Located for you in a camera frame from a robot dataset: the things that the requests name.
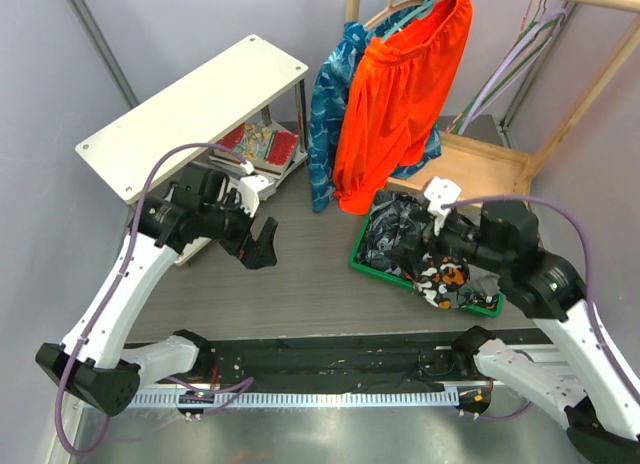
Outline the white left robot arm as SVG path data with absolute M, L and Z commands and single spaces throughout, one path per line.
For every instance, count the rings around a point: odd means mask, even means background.
M 216 241 L 248 269 L 276 264 L 276 220 L 268 218 L 259 236 L 251 234 L 260 196 L 271 185 L 260 174 L 233 181 L 221 170 L 191 163 L 170 197 L 147 196 L 90 307 L 61 343 L 40 347 L 37 364 L 108 416 L 124 411 L 139 389 L 168 377 L 205 381 L 214 359 L 207 339 L 179 330 L 137 349 L 125 341 L 159 279 L 193 242 Z

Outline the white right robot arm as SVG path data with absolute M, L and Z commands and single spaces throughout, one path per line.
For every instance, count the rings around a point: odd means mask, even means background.
M 589 282 L 540 246 L 538 219 L 527 201 L 483 198 L 479 224 L 458 213 L 456 203 L 426 201 L 412 215 L 422 235 L 401 247 L 400 259 L 422 291 L 430 289 L 417 266 L 425 251 L 497 274 L 501 293 L 550 339 L 575 378 L 562 379 L 480 326 L 453 342 L 455 373 L 465 379 L 481 374 L 513 389 L 555 420 L 591 463 L 636 463 L 639 379 L 602 323 Z

